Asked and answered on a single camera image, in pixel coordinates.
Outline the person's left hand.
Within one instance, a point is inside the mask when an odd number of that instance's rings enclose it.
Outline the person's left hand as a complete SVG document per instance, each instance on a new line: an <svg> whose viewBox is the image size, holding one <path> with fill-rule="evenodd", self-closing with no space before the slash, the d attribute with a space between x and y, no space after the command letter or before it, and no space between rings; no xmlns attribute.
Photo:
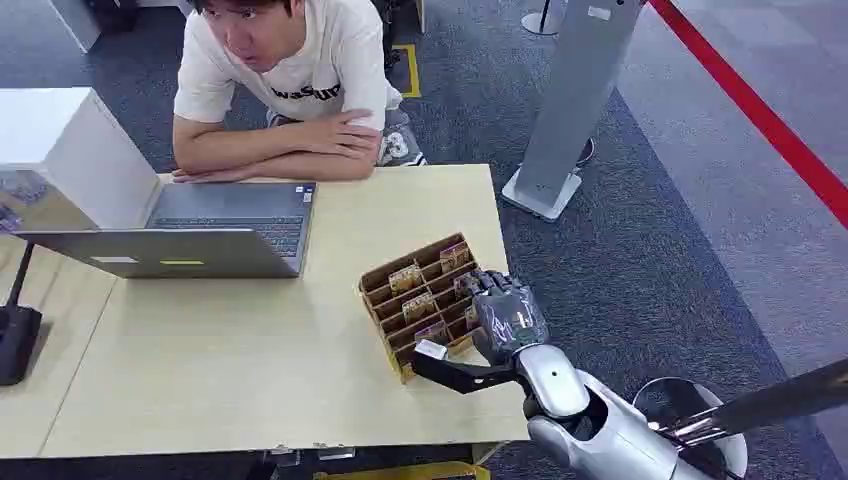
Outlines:
<svg viewBox="0 0 848 480"><path fill-rule="evenodd" d="M184 169L176 169L171 172L174 183L228 183L245 180L252 176L248 167L234 168L202 173L190 173Z"/></svg>

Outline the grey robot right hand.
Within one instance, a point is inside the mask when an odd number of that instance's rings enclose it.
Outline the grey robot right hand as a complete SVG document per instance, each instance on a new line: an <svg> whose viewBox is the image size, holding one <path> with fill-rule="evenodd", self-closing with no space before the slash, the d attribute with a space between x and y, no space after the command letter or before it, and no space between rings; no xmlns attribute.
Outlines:
<svg viewBox="0 0 848 480"><path fill-rule="evenodd" d="M517 278L475 269L457 280L481 328L472 334L474 346L490 365L508 364L520 350L548 342L547 321L531 289Z"/></svg>

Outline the person's right hand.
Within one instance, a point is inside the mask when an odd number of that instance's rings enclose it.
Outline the person's right hand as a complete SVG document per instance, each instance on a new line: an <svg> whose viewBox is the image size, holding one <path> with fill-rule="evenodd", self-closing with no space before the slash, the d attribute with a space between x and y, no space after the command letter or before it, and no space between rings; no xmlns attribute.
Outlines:
<svg viewBox="0 0 848 480"><path fill-rule="evenodd" d="M373 161L379 152L381 132L355 124L344 115L307 122L307 151Z"/></svg>

